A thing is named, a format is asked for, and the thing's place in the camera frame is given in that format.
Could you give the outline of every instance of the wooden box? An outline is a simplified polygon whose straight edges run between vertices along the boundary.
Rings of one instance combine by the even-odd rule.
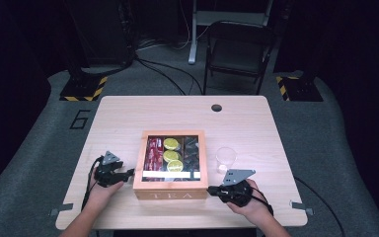
[[[207,179],[202,130],[143,131],[133,183],[138,199],[204,199]]]

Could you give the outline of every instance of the chair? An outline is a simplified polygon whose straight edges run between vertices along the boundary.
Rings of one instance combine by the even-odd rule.
[[[211,76],[217,71],[253,77],[254,85],[259,80],[258,95],[275,39],[273,31],[266,26],[229,21],[211,24],[207,33],[203,95],[207,88],[207,71]]]

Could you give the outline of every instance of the glass cup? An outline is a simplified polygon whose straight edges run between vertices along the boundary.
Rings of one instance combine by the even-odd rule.
[[[227,170],[232,167],[237,159],[237,153],[230,147],[220,147],[216,153],[217,172],[226,174]]]

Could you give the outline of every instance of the lemon slice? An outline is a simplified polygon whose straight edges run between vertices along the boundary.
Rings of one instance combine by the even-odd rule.
[[[174,138],[166,138],[164,140],[164,146],[168,150],[179,150],[181,148],[180,143]]]
[[[167,168],[170,172],[181,172],[184,168],[184,164],[180,160],[173,160],[168,163]]]
[[[172,151],[172,150],[165,151],[163,156],[164,156],[164,160],[168,163],[173,160],[179,160],[181,157],[178,152]]]

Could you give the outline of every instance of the cable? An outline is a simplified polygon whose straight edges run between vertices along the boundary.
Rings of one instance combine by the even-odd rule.
[[[156,42],[156,39],[143,39],[139,44],[138,47],[146,47],[146,46],[152,46],[154,42]]]
[[[91,178],[92,178],[92,172],[94,172],[94,168],[95,168],[95,165],[97,164],[97,162],[101,162],[103,160],[103,158],[98,158],[98,159],[96,159],[95,161],[94,161],[94,164],[92,164],[92,166],[91,166],[91,170],[89,171],[89,173],[88,173],[88,183],[87,183],[87,185],[86,185],[86,191],[85,191],[85,195],[84,195],[84,199],[83,199],[83,201],[82,201],[82,208],[81,208],[81,210],[83,210],[83,208],[85,207],[85,205],[86,205],[86,202],[88,201],[88,198],[89,198],[89,194],[91,193],[91,190],[92,190],[92,188],[94,187],[94,185],[96,184],[94,184],[91,188],[90,188],[90,186],[91,186]]]
[[[173,66],[165,64],[165,63],[149,61],[149,60],[145,60],[145,59],[142,59],[142,58],[138,58],[138,59],[141,60],[141,61],[143,61],[143,62],[152,63],[152,64],[156,64],[156,65],[159,65],[159,66],[164,66],[164,67],[172,68],[172,69],[175,69],[175,70],[178,70],[178,71],[181,71],[181,72],[187,74],[189,77],[192,78],[192,84],[195,81],[196,85],[198,86],[199,92],[202,94],[202,89],[201,89],[201,86],[199,85],[198,81],[191,74],[189,74],[188,72],[186,72],[185,70],[180,69],[178,67],[173,67]]]
[[[190,27],[189,27],[189,23],[187,22],[186,14],[184,13],[183,3],[182,3],[181,0],[180,0],[180,6],[181,6],[181,13],[183,14],[184,21],[186,22],[188,37],[187,37],[187,42],[184,43],[183,46],[181,46],[181,47],[173,47],[173,49],[177,49],[177,50],[183,49],[190,42]]]
[[[308,186],[304,181],[302,181],[300,178],[298,177],[295,177],[294,176],[294,180],[300,182],[301,184],[303,184],[305,187],[307,187],[311,192],[313,192],[321,201],[322,203],[325,204],[325,206],[328,208],[328,210],[331,212],[331,214],[334,216],[335,220],[337,221],[338,223],[338,226],[340,227],[340,230],[341,230],[341,235],[342,236],[345,236],[345,232],[343,230],[343,227],[342,227],[342,224],[340,222],[340,220],[338,219],[337,215],[335,214],[335,212],[332,210],[332,208],[328,205],[328,203],[314,190],[312,189],[310,186]]]
[[[161,70],[159,70],[158,68],[156,67],[153,67],[153,66],[150,66],[148,65],[147,63],[145,63],[142,59],[138,58],[137,56],[135,57],[135,60],[138,61],[140,64],[142,64],[143,66],[161,74],[162,76],[166,77],[181,93],[181,95],[185,95],[186,93],[183,91],[183,89],[181,89],[181,87],[172,79],[170,78],[169,76],[167,76],[164,72],[162,72]]]
[[[205,28],[205,30],[196,38],[196,40],[200,39],[205,32],[207,32],[209,26]]]
[[[152,44],[152,45],[140,47],[136,51],[141,51],[141,50],[149,49],[151,47],[156,47],[156,46],[168,46],[168,45],[170,45],[170,44],[169,43]]]

